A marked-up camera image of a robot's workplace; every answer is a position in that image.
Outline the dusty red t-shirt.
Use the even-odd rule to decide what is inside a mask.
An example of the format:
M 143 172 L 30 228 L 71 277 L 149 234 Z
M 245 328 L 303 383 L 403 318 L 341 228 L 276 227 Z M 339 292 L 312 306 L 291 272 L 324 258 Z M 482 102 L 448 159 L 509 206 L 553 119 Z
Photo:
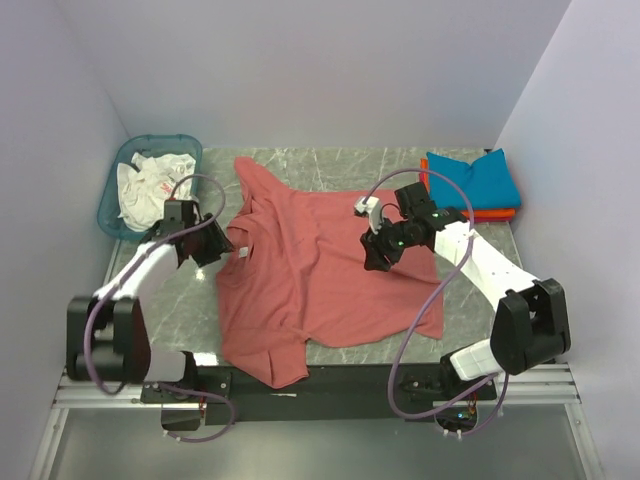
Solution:
M 353 347 L 409 327 L 442 336 L 430 250 L 411 248 L 390 271 L 367 271 L 358 192 L 295 190 L 249 157 L 234 168 L 243 204 L 227 228 L 233 252 L 216 276 L 228 363 L 280 389 L 308 376 L 309 342 Z

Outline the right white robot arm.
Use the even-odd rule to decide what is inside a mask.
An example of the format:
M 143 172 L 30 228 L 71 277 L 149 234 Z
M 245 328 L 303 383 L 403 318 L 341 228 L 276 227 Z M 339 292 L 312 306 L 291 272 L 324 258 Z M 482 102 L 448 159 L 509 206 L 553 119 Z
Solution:
M 444 355 L 439 387 L 460 399 L 474 380 L 505 372 L 518 375 L 553 360 L 571 347 L 566 295 L 554 279 L 540 280 L 489 244 L 468 216 L 454 207 L 440 208 L 421 182 L 396 190 L 401 218 L 383 214 L 380 199 L 360 198 L 356 215 L 369 221 L 360 242 L 368 271 L 387 272 L 410 247 L 427 247 L 455 265 L 487 299 L 494 311 L 490 336 Z

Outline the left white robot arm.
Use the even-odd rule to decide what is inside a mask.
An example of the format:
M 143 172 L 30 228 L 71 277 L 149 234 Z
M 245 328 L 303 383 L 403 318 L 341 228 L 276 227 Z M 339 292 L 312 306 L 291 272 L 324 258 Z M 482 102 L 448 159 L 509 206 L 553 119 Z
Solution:
M 154 350 L 145 312 L 155 291 L 191 259 L 204 267 L 232 251 L 216 214 L 200 212 L 194 200 L 168 200 L 163 217 L 142 237 L 134 256 L 107 284 L 67 308 L 66 373 L 91 381 L 108 395 L 126 385 L 164 383 L 176 401 L 200 388 L 188 351 Z

